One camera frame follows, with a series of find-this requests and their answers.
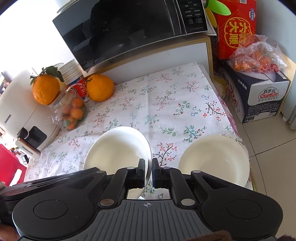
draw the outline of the floral tablecloth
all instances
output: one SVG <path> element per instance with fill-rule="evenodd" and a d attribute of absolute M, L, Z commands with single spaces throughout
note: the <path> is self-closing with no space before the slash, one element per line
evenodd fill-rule
<path fill-rule="evenodd" d="M 30 160 L 25 181 L 82 170 L 92 144 L 117 126 L 139 130 L 148 140 L 160 166 L 178 167 L 185 149 L 201 136 L 225 135 L 237 140 L 234 129 L 197 63 L 166 69 L 115 86 L 111 98 L 88 101 L 85 121 Z M 144 198 L 168 198 L 166 190 L 152 187 Z"/>

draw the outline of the microwave control panel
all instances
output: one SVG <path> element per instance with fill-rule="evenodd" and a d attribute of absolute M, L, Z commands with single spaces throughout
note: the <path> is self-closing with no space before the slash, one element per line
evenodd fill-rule
<path fill-rule="evenodd" d="M 207 31 L 202 0 L 177 0 L 186 34 Z"/>

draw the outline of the red gift box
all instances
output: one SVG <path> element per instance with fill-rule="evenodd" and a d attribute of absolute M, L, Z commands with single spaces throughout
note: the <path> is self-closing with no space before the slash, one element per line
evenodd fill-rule
<path fill-rule="evenodd" d="M 242 32 L 255 34 L 256 0 L 219 0 L 231 14 L 228 16 L 214 13 L 217 21 L 217 36 L 213 36 L 212 49 L 219 59 L 228 59 L 238 48 L 239 35 Z"/>

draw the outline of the white bowl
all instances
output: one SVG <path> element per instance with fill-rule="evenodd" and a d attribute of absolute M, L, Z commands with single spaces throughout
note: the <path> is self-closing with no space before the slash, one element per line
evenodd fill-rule
<path fill-rule="evenodd" d="M 148 141 L 138 130 L 120 126 L 113 128 L 99 137 L 88 151 L 83 170 L 97 167 L 107 174 L 124 167 L 137 167 L 139 159 L 145 160 L 145 186 L 147 185 L 152 165 L 152 154 Z M 132 189 L 128 198 L 137 199 L 142 189 Z"/>
<path fill-rule="evenodd" d="M 239 143 L 225 136 L 206 136 L 192 143 L 179 162 L 183 174 L 200 170 L 244 187 L 250 173 L 249 157 Z"/>

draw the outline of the microwave door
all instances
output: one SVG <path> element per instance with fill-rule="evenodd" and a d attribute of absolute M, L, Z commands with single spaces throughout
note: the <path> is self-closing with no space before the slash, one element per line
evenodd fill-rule
<path fill-rule="evenodd" d="M 164 4 L 167 17 L 173 29 L 174 36 L 180 36 L 185 34 L 185 31 L 182 30 L 183 28 L 181 27 L 180 17 L 179 17 L 174 0 L 161 0 L 161 1 Z"/>

